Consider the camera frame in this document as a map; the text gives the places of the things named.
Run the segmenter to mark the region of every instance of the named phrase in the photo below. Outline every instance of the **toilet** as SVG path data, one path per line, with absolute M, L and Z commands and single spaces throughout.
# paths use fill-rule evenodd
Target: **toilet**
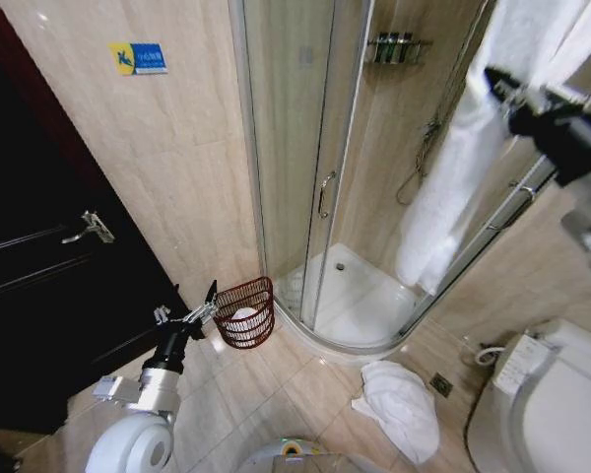
M 556 319 L 514 337 L 466 441 L 480 473 L 591 473 L 591 333 Z

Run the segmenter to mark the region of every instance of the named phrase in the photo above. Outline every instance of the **red wicker basket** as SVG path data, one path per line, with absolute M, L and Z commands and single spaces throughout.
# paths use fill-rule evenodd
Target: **red wicker basket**
M 213 317 L 224 341 L 247 350 L 259 346 L 274 329 L 274 288 L 262 277 L 217 294 L 217 313 Z M 251 307 L 255 312 L 233 319 L 237 310 Z

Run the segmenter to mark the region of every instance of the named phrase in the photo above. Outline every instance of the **floor drain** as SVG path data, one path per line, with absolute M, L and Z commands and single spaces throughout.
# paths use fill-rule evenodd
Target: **floor drain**
M 433 376 L 429 384 L 431 384 L 431 386 L 444 397 L 449 397 L 451 389 L 453 389 L 453 384 L 451 384 L 449 380 L 439 372 Z

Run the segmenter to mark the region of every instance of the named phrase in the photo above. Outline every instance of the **wall sign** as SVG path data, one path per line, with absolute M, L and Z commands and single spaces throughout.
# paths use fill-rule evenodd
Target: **wall sign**
M 108 46 L 116 69 L 123 76 L 166 73 L 164 55 L 159 44 L 114 42 Z

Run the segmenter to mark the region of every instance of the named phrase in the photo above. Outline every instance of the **white towel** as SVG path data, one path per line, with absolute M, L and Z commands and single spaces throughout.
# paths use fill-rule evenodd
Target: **white towel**
M 562 84 L 591 54 L 591 0 L 499 0 L 469 67 L 440 154 L 405 215 L 396 273 L 430 294 L 479 205 L 478 189 L 508 131 L 490 97 L 487 65 L 532 86 Z
M 378 422 L 388 438 L 418 465 L 440 444 L 433 396 L 419 376 L 392 362 L 372 362 L 361 369 L 363 396 L 356 411 Z

